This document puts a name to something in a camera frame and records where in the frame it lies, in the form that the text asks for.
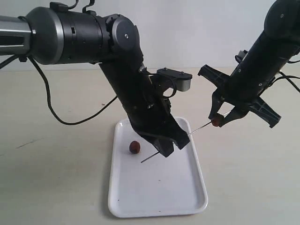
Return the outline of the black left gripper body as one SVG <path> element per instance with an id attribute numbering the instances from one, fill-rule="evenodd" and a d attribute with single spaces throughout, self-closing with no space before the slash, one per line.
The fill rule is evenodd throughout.
<path id="1" fill-rule="evenodd" d="M 117 96 L 138 134 L 171 139 L 175 120 L 153 76 L 132 70 L 117 72 Z"/>

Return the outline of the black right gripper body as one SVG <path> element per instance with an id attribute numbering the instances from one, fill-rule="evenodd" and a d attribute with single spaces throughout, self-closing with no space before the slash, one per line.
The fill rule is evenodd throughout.
<path id="1" fill-rule="evenodd" d="M 280 121 L 278 115 L 260 95 L 270 80 L 275 76 L 279 61 L 267 56 L 274 50 L 274 40 L 262 33 L 248 51 L 243 61 L 231 75 L 226 75 L 208 65 L 201 67 L 199 76 L 203 76 L 216 86 L 224 102 L 253 112 L 273 128 Z"/>

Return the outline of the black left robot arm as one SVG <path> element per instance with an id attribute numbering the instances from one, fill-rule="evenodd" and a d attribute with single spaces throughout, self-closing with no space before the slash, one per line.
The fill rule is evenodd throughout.
<path id="1" fill-rule="evenodd" d="M 171 115 L 167 89 L 187 91 L 192 76 L 176 70 L 150 73 L 143 63 L 138 28 L 120 14 L 105 17 L 85 6 L 51 2 L 26 16 L 0 18 L 0 53 L 40 65 L 98 64 L 121 102 L 133 130 L 164 157 L 190 141 Z"/>

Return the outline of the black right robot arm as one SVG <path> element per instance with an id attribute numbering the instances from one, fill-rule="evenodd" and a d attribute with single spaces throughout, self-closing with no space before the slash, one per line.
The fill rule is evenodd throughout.
<path id="1" fill-rule="evenodd" d="M 239 63 L 231 75 L 208 65 L 203 76 L 216 86 L 209 119 L 217 127 L 252 112 L 270 128 L 281 117 L 260 96 L 291 57 L 300 52 L 300 2 L 277 0 L 270 7 L 264 29 L 247 53 L 236 55 Z"/>

